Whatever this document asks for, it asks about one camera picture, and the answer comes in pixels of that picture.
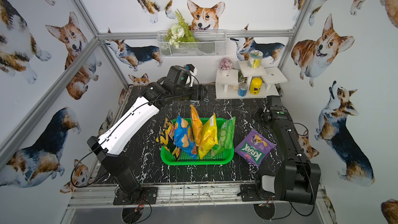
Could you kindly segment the purple Krax snack bag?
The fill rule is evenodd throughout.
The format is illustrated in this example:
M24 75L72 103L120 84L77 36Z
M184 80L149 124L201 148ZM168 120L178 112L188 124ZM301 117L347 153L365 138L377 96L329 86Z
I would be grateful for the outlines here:
M234 148L234 151L248 163L259 167L265 157L276 147L275 144L252 129Z

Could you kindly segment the orange chips bag silver stripe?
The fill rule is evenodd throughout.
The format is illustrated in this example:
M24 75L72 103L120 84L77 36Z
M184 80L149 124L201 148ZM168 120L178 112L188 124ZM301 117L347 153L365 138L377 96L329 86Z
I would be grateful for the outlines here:
M194 141L196 146L200 146L200 143L202 141L203 123L200 120L196 108L193 105L190 105L190 107L191 107L191 128L194 135Z

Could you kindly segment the green cucumber chips bag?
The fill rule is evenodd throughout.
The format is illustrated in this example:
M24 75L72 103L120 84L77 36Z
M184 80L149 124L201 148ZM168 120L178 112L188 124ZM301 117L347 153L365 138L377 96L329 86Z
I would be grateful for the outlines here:
M236 117L227 120L218 132L218 144L211 150L211 156L215 157L217 154L230 150L233 148L233 136L235 131Z

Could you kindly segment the blue Lays chips bag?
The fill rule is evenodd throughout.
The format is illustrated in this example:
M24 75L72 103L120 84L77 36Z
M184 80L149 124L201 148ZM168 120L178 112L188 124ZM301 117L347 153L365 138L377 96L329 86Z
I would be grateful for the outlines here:
M177 117L174 131L174 143L192 159L197 158L197 147L194 141L191 126L187 120Z

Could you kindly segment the yellow Lays chips bag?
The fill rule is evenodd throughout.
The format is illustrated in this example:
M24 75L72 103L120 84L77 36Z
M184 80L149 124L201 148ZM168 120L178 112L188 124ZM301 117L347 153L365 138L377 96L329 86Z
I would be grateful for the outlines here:
M213 114L202 127L202 140L198 150L201 160L218 144L217 132L217 119Z

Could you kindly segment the black Lays chips bag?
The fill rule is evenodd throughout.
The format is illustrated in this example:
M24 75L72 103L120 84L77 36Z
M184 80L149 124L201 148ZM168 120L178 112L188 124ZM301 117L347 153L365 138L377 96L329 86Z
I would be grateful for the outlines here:
M174 160L178 161L181 149L174 143L175 129L174 123L166 116L164 125L160 129L155 141L164 147L173 156Z

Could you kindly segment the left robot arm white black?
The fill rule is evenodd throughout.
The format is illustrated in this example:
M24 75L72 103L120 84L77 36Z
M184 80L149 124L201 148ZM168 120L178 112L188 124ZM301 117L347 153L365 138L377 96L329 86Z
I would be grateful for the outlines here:
M206 90L196 78L192 64L174 65L167 76L150 83L137 97L132 107L108 131L87 143L105 170L116 180L119 189L115 204L139 203L146 198L127 164L123 150L137 131L167 105L170 100L203 100Z

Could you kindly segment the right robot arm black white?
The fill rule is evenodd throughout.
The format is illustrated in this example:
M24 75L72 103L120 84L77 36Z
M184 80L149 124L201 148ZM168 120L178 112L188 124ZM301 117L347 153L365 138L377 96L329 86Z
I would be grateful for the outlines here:
M276 200L314 205L320 182L319 165L311 163L299 145L292 117L276 95L266 97L266 107L258 108L253 119L271 130L276 140L282 164L276 172L273 190L264 189L266 183L259 178L253 185L241 185L237 194L246 201Z

